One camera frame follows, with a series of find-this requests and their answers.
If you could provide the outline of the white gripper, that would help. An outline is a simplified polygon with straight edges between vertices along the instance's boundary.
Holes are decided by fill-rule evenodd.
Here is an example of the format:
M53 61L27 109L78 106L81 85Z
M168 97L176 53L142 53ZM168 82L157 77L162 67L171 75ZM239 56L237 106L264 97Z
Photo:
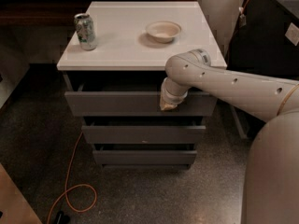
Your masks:
M187 97L187 92L181 95L171 94L166 87L161 88L160 108L162 111L174 110L181 104Z

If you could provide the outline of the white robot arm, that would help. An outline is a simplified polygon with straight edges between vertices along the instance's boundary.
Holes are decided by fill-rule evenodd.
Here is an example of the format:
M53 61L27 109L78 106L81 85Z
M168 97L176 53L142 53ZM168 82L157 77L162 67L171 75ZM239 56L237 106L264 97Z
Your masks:
M195 87L264 122L249 151L241 224L299 224L298 82L214 68L203 49L169 58L165 72L162 109Z

